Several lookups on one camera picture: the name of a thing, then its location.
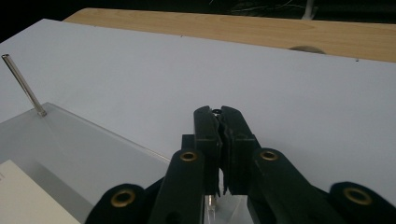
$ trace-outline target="transparent acrylic plate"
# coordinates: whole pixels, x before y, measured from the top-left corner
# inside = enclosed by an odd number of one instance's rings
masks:
[[[0,163],[13,160],[79,222],[107,190],[146,188],[165,175],[165,157],[57,105],[43,107],[44,118],[30,110],[0,123]],[[246,197],[221,196],[205,223],[252,223]]]

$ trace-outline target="white paper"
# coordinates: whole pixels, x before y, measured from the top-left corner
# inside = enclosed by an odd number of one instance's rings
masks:
[[[198,107],[239,109],[311,184],[396,204],[396,64],[40,21],[0,45],[42,102],[170,158]],[[0,121],[30,103],[0,63]]]
[[[0,223],[78,223],[12,161],[0,164]]]

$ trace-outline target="metal rod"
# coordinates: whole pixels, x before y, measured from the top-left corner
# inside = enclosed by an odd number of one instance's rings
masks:
[[[17,65],[12,61],[11,56],[8,54],[4,54],[1,56],[6,65],[8,66],[9,70],[11,71],[12,75],[18,80],[20,83],[23,91],[26,93],[27,97],[29,98],[32,105],[35,107],[37,114],[41,117],[45,117],[47,112],[44,110],[43,106],[38,102],[37,98],[33,94],[32,90],[30,89],[29,85],[27,84],[26,80],[23,78],[20,70],[18,69]]]

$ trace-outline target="dark background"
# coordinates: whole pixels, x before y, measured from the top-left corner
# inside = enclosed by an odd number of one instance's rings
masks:
[[[0,42],[41,19],[62,21],[85,7],[300,19],[305,3],[305,0],[14,0],[1,6]],[[396,23],[396,0],[316,0],[315,6],[316,21]]]

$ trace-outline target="wooden surface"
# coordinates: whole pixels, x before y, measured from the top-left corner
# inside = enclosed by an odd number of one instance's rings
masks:
[[[396,62],[396,25],[85,8],[64,21]]]

